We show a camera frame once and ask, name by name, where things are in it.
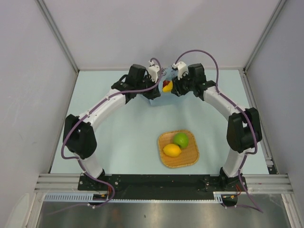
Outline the yellow fake lemon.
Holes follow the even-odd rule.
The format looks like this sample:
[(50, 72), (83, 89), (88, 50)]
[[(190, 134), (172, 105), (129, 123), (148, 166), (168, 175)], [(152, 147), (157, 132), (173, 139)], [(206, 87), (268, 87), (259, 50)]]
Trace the yellow fake lemon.
[(169, 92), (172, 91), (172, 89), (173, 89), (173, 82), (170, 81), (170, 83), (167, 86), (165, 86), (165, 87), (162, 88), (162, 91), (164, 93), (169, 93)]
[(169, 157), (178, 157), (182, 150), (178, 145), (170, 143), (163, 148), (163, 152)]

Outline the light blue plastic bag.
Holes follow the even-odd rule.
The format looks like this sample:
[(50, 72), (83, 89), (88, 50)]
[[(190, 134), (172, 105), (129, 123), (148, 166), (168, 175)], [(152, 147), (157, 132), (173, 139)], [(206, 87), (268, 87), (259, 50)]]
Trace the light blue plastic bag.
[(162, 78), (160, 80), (160, 83), (158, 84), (158, 88), (161, 93), (161, 96), (153, 100), (148, 99), (148, 103), (151, 106), (173, 105), (173, 104), (181, 103), (182, 101), (185, 100), (186, 98), (185, 95), (178, 97), (172, 94), (171, 92), (164, 93), (162, 91), (163, 81), (164, 80), (171, 81), (176, 76), (177, 76), (177, 71), (173, 70), (172, 67), (165, 68), (162, 70)]

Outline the green fake lime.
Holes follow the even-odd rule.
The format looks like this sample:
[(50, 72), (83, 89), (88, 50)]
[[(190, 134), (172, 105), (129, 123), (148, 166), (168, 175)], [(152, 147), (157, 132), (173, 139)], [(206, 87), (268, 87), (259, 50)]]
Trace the green fake lime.
[(173, 143), (175, 145), (178, 145), (180, 148), (184, 149), (188, 146), (189, 144), (189, 138), (186, 133), (184, 132), (179, 132), (176, 133), (173, 137)]

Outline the woven bamboo tray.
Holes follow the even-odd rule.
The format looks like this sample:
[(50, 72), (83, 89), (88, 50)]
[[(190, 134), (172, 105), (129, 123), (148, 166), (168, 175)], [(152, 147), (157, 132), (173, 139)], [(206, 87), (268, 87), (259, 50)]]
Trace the woven bamboo tray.
[(199, 160), (199, 150), (192, 132), (177, 130), (165, 132), (158, 138), (162, 163), (168, 168), (194, 165)]

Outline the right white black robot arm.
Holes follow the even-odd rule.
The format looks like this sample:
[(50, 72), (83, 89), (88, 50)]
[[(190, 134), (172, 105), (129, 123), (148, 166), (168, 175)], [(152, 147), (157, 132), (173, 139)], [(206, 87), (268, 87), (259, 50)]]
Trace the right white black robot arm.
[(188, 66), (178, 62), (172, 65), (172, 70), (172, 94), (182, 96), (192, 92), (195, 97), (213, 106), (228, 122), (226, 139), (230, 149), (220, 169), (220, 187), (231, 190), (236, 184), (243, 185), (242, 169), (247, 156), (257, 153), (257, 144), (262, 139), (258, 110), (243, 108), (228, 98), (219, 90), (217, 81), (206, 79), (202, 64)]

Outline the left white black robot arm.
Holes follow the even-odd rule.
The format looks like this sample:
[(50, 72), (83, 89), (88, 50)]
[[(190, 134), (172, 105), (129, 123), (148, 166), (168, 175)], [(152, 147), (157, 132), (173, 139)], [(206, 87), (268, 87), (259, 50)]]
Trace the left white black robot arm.
[(93, 189), (99, 190), (105, 184), (105, 171), (95, 156), (95, 131), (102, 121), (137, 95), (150, 100), (160, 97), (158, 84), (161, 76), (161, 67), (153, 61), (148, 68), (133, 64), (97, 104), (80, 115), (70, 114), (66, 117), (61, 154), (64, 154), (65, 148), (73, 153), (71, 158), (78, 161)]

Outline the red cherry tomato bunch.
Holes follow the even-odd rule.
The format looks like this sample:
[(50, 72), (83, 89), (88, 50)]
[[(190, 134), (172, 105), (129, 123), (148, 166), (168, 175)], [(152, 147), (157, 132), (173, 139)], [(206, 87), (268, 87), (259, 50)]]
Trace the red cherry tomato bunch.
[(170, 83), (170, 81), (164, 80), (164, 81), (163, 81), (163, 87), (167, 86), (169, 83)]

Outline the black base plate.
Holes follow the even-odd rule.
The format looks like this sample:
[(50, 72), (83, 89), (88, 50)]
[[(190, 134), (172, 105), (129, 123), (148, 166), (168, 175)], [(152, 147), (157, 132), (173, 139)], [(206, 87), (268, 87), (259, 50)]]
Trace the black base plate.
[(237, 202), (237, 195), (247, 187), (244, 177), (226, 179), (221, 175), (112, 174), (95, 181), (81, 175), (77, 189), (106, 194), (114, 190), (116, 200), (212, 200), (214, 192)]

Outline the aluminium frame rail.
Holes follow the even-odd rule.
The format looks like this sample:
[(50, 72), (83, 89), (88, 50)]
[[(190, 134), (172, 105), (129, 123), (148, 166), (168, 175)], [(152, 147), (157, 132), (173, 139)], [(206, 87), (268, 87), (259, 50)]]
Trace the aluminium frame rail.
[[(252, 194), (291, 194), (293, 188), (284, 174), (244, 175)], [(77, 192), (80, 174), (40, 174), (35, 192)]]

